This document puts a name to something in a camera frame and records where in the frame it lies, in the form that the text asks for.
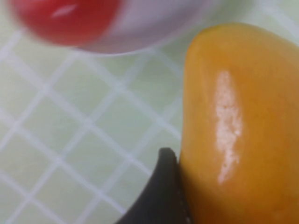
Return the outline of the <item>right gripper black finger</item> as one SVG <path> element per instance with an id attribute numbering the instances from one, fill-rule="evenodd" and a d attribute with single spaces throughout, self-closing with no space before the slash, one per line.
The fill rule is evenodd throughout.
<path id="1" fill-rule="evenodd" d="M 155 169 L 129 210 L 117 224 L 193 224 L 182 188 L 179 164 L 174 151 L 159 149 Z"/>

